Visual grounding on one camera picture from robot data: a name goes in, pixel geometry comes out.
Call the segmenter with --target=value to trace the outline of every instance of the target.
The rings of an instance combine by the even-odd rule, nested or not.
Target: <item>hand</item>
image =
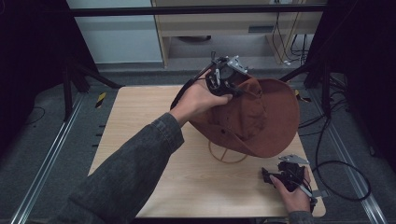
[[[279,191],[288,213],[297,211],[311,212],[309,197],[300,188],[295,189],[293,192],[289,192],[279,179],[273,175],[270,175],[270,177],[274,186]],[[304,181],[305,184],[311,182],[307,168],[304,169]]]
[[[205,77],[209,72],[210,69],[201,77]],[[232,98],[231,94],[222,96],[212,94],[207,88],[205,80],[198,79],[184,92],[177,105],[169,113],[177,119],[181,127],[194,116],[215,105],[225,105]]]

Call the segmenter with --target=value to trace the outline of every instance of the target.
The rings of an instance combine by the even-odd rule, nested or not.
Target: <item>black metal pole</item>
[[[235,5],[192,7],[118,7],[76,8],[70,10],[45,10],[49,14],[66,14],[73,17],[173,15],[173,14],[219,14],[219,13],[265,13],[265,12],[314,12],[341,9],[341,5],[287,4],[287,5]]]
[[[73,111],[73,99],[70,83],[70,74],[68,71],[68,63],[63,64],[63,79],[64,79],[64,121],[67,121]]]

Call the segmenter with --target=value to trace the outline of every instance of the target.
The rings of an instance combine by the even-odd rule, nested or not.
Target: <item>brown hat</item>
[[[190,120],[211,142],[255,157],[274,157],[297,133],[300,113],[293,90],[272,78],[238,85],[244,94]]]

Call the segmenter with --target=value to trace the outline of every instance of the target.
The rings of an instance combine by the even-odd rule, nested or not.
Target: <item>hat brim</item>
[[[210,123],[211,112],[190,123],[212,143],[255,157],[270,158],[278,155],[293,140],[300,121],[300,112],[294,91],[288,84],[272,78],[258,79],[265,105],[265,127],[246,141],[230,130]]]

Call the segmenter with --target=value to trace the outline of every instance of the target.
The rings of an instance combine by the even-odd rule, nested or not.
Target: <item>black stand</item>
[[[77,63],[72,60],[66,60],[63,68],[63,78],[64,78],[64,121],[67,121],[73,112],[72,106],[72,92],[71,92],[71,82],[73,82],[79,92],[88,92],[90,85],[81,74],[95,78],[96,80],[104,83],[110,88],[119,89],[122,85],[114,83],[99,74],[93,72],[91,69]]]
[[[37,11],[39,24],[45,27],[45,37],[53,50],[54,63],[59,66],[64,84],[64,121],[73,112],[71,83],[79,92],[88,92],[90,84],[85,76],[93,77],[110,88],[119,89],[122,85],[114,83],[99,75],[96,64],[90,54],[85,40],[78,28],[75,18],[69,14],[48,14],[44,11],[58,9],[70,11],[66,1],[41,0]]]
[[[91,16],[126,16],[126,15],[168,15],[168,14],[196,14],[196,13],[242,13],[242,12],[292,12],[292,11],[325,11],[331,8],[339,9],[343,7],[340,4],[323,4],[323,5],[263,5],[263,6],[198,6],[198,7],[139,7],[139,8],[93,8],[93,9],[70,9],[70,8],[58,8],[54,10],[53,8],[47,8],[43,10],[44,14],[47,15],[62,15],[65,17],[91,17]],[[302,72],[309,71],[312,67],[315,67],[315,63],[308,63],[307,65],[301,67],[295,72],[287,75],[281,80],[287,81]],[[74,70],[82,71],[83,73],[98,79],[99,81],[104,82],[110,87],[119,88],[120,85],[112,83],[99,75],[85,69],[84,67],[78,65],[77,63],[66,63],[64,66],[64,95],[65,95],[65,106],[66,106],[66,116],[65,119],[68,119],[68,116],[71,113],[71,93],[70,93],[70,79],[75,83],[78,83],[79,91],[87,91],[89,86],[87,87],[87,83],[84,78],[78,76],[70,76],[70,70],[72,70],[72,74],[75,74]],[[328,65],[325,66],[325,73],[330,72],[330,68]]]
[[[343,11],[333,11],[332,14],[326,11],[323,12],[306,63],[279,79],[287,82],[302,73],[308,73],[304,81],[307,88],[315,87],[321,81],[321,106],[327,118],[330,118],[332,115],[330,105],[330,72],[332,71],[331,61],[335,57],[334,55],[336,55],[337,48],[334,43],[338,38],[337,35],[344,28],[343,25],[359,1],[355,0],[348,3],[348,5],[346,4]],[[329,0],[328,4],[334,4],[334,1]],[[334,18],[341,18],[341,20],[336,23]]]

